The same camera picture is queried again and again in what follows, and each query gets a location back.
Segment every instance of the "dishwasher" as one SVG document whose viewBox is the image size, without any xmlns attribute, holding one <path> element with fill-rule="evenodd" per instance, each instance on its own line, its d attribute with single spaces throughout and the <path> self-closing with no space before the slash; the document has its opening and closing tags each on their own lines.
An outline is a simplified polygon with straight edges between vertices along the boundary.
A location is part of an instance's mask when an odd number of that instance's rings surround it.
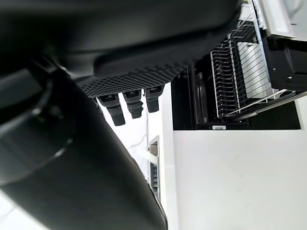
<svg viewBox="0 0 307 230">
<path fill-rule="evenodd" d="M 299 7 L 303 15 L 307 6 Z M 287 129 L 289 119 L 299 129 L 294 100 L 307 95 L 307 30 L 298 39 L 304 23 L 289 15 L 285 1 L 245 1 L 236 28 L 172 81 L 174 130 Z"/>
</svg>

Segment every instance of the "black panel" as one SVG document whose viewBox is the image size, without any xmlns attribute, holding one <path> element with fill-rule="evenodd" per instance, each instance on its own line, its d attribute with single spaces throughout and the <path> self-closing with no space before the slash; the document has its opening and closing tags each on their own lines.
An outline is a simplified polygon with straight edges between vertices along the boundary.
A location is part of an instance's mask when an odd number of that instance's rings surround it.
<svg viewBox="0 0 307 230">
<path fill-rule="evenodd" d="M 258 129 L 301 129 L 295 102 L 259 113 L 250 118 L 251 128 Z"/>
<path fill-rule="evenodd" d="M 307 42 L 263 38 L 272 87 L 307 90 Z"/>
<path fill-rule="evenodd" d="M 189 85 L 190 79 L 186 71 L 182 72 L 171 83 L 174 130 L 193 130 L 195 128 Z"/>
</svg>

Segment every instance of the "metal rack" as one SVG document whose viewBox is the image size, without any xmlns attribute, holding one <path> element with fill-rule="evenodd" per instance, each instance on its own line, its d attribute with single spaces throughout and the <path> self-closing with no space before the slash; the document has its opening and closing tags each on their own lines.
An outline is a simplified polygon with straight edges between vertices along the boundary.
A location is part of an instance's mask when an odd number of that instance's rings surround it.
<svg viewBox="0 0 307 230">
<path fill-rule="evenodd" d="M 295 93 L 272 88 L 258 19 L 249 4 L 250 15 L 210 53 L 218 118 L 252 116 Z"/>
</svg>

